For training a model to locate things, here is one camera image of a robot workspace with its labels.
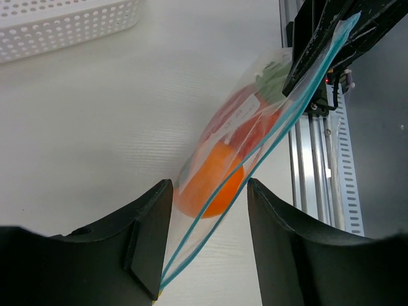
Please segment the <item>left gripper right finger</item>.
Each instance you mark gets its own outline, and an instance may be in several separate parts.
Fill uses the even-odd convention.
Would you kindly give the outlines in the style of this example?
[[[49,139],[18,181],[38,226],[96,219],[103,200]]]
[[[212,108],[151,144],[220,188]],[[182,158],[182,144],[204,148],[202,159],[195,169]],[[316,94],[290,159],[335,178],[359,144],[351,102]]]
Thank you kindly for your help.
[[[370,239],[331,227],[256,179],[247,184],[263,305],[406,305],[407,234]]]

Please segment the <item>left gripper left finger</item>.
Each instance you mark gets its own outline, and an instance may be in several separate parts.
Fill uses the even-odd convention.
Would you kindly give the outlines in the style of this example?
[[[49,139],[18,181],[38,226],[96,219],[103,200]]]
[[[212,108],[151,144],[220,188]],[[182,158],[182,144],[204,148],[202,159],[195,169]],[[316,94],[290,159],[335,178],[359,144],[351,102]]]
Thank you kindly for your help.
[[[158,299],[173,184],[66,236],[1,227],[2,305],[151,305]]]

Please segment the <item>orange fake persimmon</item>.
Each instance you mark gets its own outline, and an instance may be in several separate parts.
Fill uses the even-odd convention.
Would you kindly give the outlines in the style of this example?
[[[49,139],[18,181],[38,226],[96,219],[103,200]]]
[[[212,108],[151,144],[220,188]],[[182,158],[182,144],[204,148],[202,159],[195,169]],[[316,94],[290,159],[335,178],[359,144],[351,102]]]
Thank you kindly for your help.
[[[244,179],[245,171],[241,162],[242,159],[234,148],[218,142],[188,183],[179,181],[179,186],[183,189],[175,189],[173,203],[183,214],[195,218],[212,193],[224,183],[202,217],[221,215],[232,202]]]

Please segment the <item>clear zip top bag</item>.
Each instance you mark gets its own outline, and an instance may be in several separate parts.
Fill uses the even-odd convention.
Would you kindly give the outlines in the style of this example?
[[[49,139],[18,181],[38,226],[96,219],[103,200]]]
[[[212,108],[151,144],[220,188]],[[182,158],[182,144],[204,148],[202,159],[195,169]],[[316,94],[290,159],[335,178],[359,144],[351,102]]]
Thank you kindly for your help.
[[[162,288],[197,256],[250,177],[298,121],[359,19],[355,13],[335,23],[288,95],[282,90],[293,63],[291,48],[267,50],[241,77],[174,181]]]

